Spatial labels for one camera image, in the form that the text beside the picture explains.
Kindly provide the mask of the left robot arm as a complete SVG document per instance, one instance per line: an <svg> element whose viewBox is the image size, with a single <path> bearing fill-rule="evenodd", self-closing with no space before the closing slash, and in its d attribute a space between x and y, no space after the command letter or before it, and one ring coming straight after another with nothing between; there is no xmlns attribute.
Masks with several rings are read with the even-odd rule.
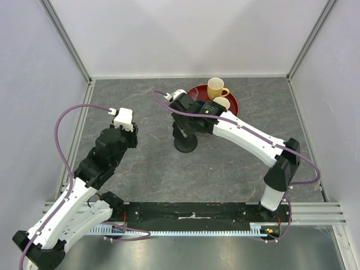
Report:
<svg viewBox="0 0 360 270"><path fill-rule="evenodd" d="M135 123L113 122L104 129L74 172L74 178L50 210L27 231L12 240L38 269L56 269L70 248L93 227L123 216L124 201L103 193L82 215L75 214L115 173L127 149L137 147Z"/></svg>

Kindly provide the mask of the black phone stand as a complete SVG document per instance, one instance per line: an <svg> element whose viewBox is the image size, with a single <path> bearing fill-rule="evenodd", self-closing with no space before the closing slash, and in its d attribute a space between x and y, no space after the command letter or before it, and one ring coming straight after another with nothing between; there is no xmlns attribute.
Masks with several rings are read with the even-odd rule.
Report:
<svg viewBox="0 0 360 270"><path fill-rule="evenodd" d="M173 123L172 135L174 137L174 147L177 151L186 154L193 152L197 148L197 137L194 134L186 137L175 122Z"/></svg>

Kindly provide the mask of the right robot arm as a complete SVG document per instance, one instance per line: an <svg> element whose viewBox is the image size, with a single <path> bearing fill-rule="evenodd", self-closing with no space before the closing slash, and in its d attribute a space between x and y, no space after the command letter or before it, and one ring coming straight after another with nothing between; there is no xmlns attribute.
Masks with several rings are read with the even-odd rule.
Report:
<svg viewBox="0 0 360 270"><path fill-rule="evenodd" d="M275 218L300 164L295 155L299 142L293 138L284 141L248 125L230 111L230 102L224 97L201 103L180 89L167 93L165 98L170 102L174 146L179 152L195 150L196 134L207 133L242 147L269 167L264 176L265 190L257 212L263 221Z"/></svg>

